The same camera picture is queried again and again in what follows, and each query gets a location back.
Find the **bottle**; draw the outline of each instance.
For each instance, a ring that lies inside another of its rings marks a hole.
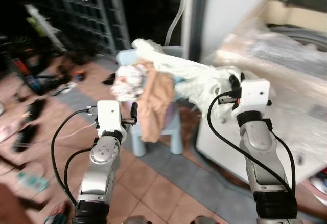
[[[18,182],[23,186],[40,192],[48,187],[49,181],[43,177],[20,171],[17,174]]]

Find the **white cable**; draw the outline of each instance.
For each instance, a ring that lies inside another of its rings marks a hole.
[[[170,38],[172,37],[173,31],[174,31],[180,17],[182,16],[182,14],[184,12],[186,3],[187,3],[187,0],[180,0],[178,12],[177,12],[173,22],[171,23],[171,25],[169,26],[169,29],[167,31],[167,35],[166,35],[166,39],[165,39],[165,46],[168,46],[169,43],[170,43]]]
[[[89,128],[89,127],[91,127],[91,126],[93,126],[93,125],[95,125],[95,124],[96,124],[96,123],[94,122],[94,123],[92,123],[92,124],[89,124],[89,125],[87,125],[87,126],[84,126],[84,127],[80,128],[80,129],[78,129],[77,131],[71,133],[70,135],[66,135],[66,136],[58,137],[58,138],[56,138],[56,141],[57,141],[57,140],[66,139],[66,138],[68,138],[68,137],[71,137],[71,136],[73,136],[73,135],[76,135],[78,132],[80,132],[80,131],[82,131],[82,130],[84,130],[84,129],[86,129],[86,128]],[[52,141],[52,140],[49,140],[49,141],[47,141],[47,142],[36,142],[36,143],[32,143],[32,144],[17,143],[17,144],[15,144],[15,146],[20,146],[20,147],[30,147],[31,145],[35,145],[35,144],[46,144],[46,143],[50,143],[51,141]],[[68,147],[68,148],[73,148],[73,149],[81,149],[81,148],[71,147],[71,146],[69,146],[69,145],[58,144],[58,143],[56,144],[56,146]]]

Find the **beige cloth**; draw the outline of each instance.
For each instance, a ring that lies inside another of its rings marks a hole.
[[[137,64],[148,70],[144,92],[137,100],[141,139],[157,142],[165,125],[166,110],[175,96],[174,80],[169,74],[158,72],[150,62],[139,60]]]

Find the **pile of clothes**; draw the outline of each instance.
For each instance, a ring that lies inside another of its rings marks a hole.
[[[171,75],[139,59],[135,65],[118,68],[111,91],[118,101],[137,102],[142,140],[157,142],[165,126],[166,111],[175,97]]]
[[[143,141],[158,141],[175,92],[194,103],[206,116],[212,100],[231,89],[231,76],[238,83],[241,83],[242,75],[258,78],[235,66],[207,66],[166,55],[162,46],[150,40],[137,39],[132,46],[136,48],[138,61],[134,65],[119,67],[111,90],[118,101],[138,103]],[[217,105],[212,113],[218,118],[230,116],[232,106]]]

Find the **silver robot arm segment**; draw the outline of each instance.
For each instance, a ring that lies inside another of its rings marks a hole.
[[[97,109],[99,139],[90,152],[90,164],[79,189],[74,224],[107,223],[119,152],[126,139],[125,124],[136,123],[136,103],[129,119],[121,118],[117,101],[99,101]]]
[[[230,98],[218,99],[219,104],[234,103],[232,115],[240,127],[240,149],[275,172],[287,184],[286,174],[277,153],[277,141],[263,119],[270,89],[265,79],[244,80],[229,93]],[[297,203],[292,192],[272,174],[252,160],[246,159],[246,172],[256,202],[257,224],[302,224],[297,219]]]

